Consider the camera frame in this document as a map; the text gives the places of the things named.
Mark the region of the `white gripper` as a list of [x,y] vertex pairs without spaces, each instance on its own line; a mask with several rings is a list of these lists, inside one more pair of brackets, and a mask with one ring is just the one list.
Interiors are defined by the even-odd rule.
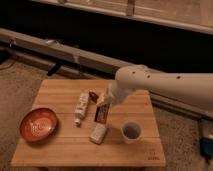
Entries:
[[98,107],[105,105],[105,104],[115,105],[116,103],[117,103],[117,99],[115,97],[115,94],[109,88],[107,88],[105,91],[103,91],[97,100]]

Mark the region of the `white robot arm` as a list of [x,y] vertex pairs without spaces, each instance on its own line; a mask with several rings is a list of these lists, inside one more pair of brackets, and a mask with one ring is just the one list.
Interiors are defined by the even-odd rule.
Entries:
[[98,106],[119,104],[139,89],[172,97],[213,112],[213,73],[151,72],[145,65],[121,67],[103,91]]

